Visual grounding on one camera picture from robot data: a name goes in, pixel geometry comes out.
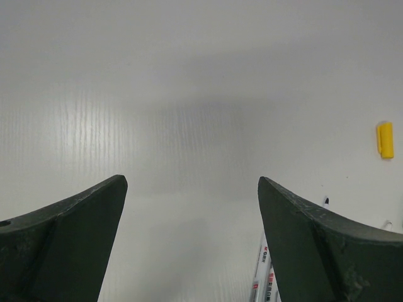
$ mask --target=yellow object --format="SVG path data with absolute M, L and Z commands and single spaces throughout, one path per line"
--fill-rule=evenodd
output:
M 386 122 L 377 126 L 378 152 L 383 159 L 393 159 L 393 126 Z

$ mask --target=yellow clip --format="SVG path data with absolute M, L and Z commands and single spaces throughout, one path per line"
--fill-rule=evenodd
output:
M 383 159 L 393 159 L 393 125 L 391 122 L 377 126 L 378 152 Z

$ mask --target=marker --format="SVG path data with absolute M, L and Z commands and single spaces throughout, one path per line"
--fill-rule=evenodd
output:
M 271 259 L 269 248 L 267 246 L 266 235 L 262 234 L 258 263 L 256 264 L 256 271 L 254 273 L 252 292 L 249 299 L 250 302 L 262 302 L 265 298 L 265 287 L 267 283 L 267 276 L 270 267 Z
M 328 209 L 329 208 L 329 198 L 325 198 L 325 202 L 323 203 L 323 207 L 325 208 L 325 209 Z
M 271 264 L 269 276 L 267 280 L 267 290 L 265 301 L 281 302 L 280 293 L 278 291 L 275 269 Z

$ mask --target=pen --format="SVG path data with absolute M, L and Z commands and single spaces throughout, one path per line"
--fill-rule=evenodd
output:
M 262 234 L 261 244 L 259 249 L 258 263 L 256 264 L 256 271 L 252 284 L 250 302 L 262 302 L 265 297 L 265 287 L 267 283 L 268 271 L 270 268 L 270 253 L 267 246 L 266 235 Z
M 324 204 L 323 204 L 323 207 L 325 208 L 325 209 L 328 209 L 329 208 L 329 198 L 325 198 L 325 202 L 324 202 Z
M 278 292 L 278 286 L 275 276 L 275 269 L 273 264 L 270 266 L 269 276 L 267 280 L 267 290 L 265 301 L 281 302 L 280 293 Z

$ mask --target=white table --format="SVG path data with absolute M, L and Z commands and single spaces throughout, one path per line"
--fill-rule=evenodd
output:
M 116 173 L 100 301 L 246 301 L 270 177 L 402 231 L 403 3 L 3 1 L 0 220 Z M 394 123 L 395 159 L 375 125 Z

